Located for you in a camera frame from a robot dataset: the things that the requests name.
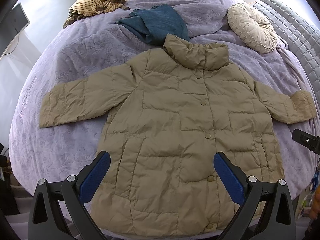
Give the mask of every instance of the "high collar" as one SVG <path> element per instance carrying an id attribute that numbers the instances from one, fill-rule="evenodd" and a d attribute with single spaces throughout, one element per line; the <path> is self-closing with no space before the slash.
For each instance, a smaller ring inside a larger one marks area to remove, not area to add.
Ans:
<path id="1" fill-rule="evenodd" d="M 170 57 L 191 70 L 217 70 L 229 62 L 229 49 L 223 43 L 192 44 L 176 35 L 168 34 L 164 48 Z"/>

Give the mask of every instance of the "silver screw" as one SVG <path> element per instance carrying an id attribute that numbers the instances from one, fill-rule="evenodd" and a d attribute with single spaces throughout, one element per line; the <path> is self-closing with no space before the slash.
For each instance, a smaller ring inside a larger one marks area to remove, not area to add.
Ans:
<path id="1" fill-rule="evenodd" d="M 285 182 L 284 179 L 281 179 L 281 180 L 279 180 L 279 184 L 282 185 L 282 186 L 285 186 L 285 184 L 287 184 L 287 183 Z"/>
<path id="2" fill-rule="evenodd" d="M 38 181 L 38 184 L 39 185 L 42 185 L 42 184 L 44 184 L 45 183 L 45 179 L 39 179 L 39 181 Z"/>
<path id="3" fill-rule="evenodd" d="M 249 177 L 249 181 L 250 182 L 256 182 L 257 181 L 257 178 L 255 176 L 250 176 Z"/>
<path id="4" fill-rule="evenodd" d="M 76 179 L 76 176 L 75 175 L 70 175 L 67 180 L 68 181 L 74 181 Z"/>

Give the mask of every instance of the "quilted stitching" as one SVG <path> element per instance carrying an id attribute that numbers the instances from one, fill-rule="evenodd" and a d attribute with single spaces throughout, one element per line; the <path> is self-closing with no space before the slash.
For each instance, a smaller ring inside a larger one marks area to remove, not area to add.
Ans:
<path id="1" fill-rule="evenodd" d="M 269 19 L 276 33 L 288 43 L 320 103 L 320 30 L 279 0 L 258 0 L 253 7 Z"/>

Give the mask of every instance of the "lavender plush bedspread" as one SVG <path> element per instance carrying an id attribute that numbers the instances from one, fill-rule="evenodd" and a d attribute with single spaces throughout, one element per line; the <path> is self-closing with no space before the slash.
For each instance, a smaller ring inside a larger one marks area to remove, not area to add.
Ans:
<path id="1" fill-rule="evenodd" d="M 260 54 L 249 49 L 231 31 L 226 13 L 237 2 L 241 0 L 129 0 L 126 6 L 149 9 L 167 3 L 186 22 L 192 43 L 223 42 L 229 46 L 230 60 L 255 80 L 287 95 L 300 89 L 313 93 L 303 68 L 283 42 L 279 41 L 274 52 Z M 114 24 L 115 20 L 128 17 L 131 11 L 117 9 L 68 26 L 51 42 L 30 72 L 13 117 L 9 147 L 14 175 L 31 194 L 40 178 L 49 182 L 64 180 L 94 159 L 107 116 L 40 129 L 41 101 L 58 83 L 87 77 L 153 48 Z M 274 121 L 292 198 L 307 187 L 317 164 L 315 154 L 292 141 L 291 132 L 295 128 L 319 135 L 319 118 L 293 125 Z"/>

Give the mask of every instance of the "quilted jacket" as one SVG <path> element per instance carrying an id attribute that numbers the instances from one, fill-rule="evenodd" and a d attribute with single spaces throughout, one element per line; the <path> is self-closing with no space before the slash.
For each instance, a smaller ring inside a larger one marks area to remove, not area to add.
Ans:
<path id="1" fill-rule="evenodd" d="M 316 116 L 309 92 L 287 96 L 254 81 L 229 61 L 226 45 L 170 34 L 164 49 L 56 85 L 43 99 L 40 127 L 108 110 L 97 152 L 110 153 L 111 167 L 91 216 L 100 228 L 139 239 L 223 229 L 237 206 L 213 168 L 214 154 L 276 182 L 284 171 L 272 118 Z"/>

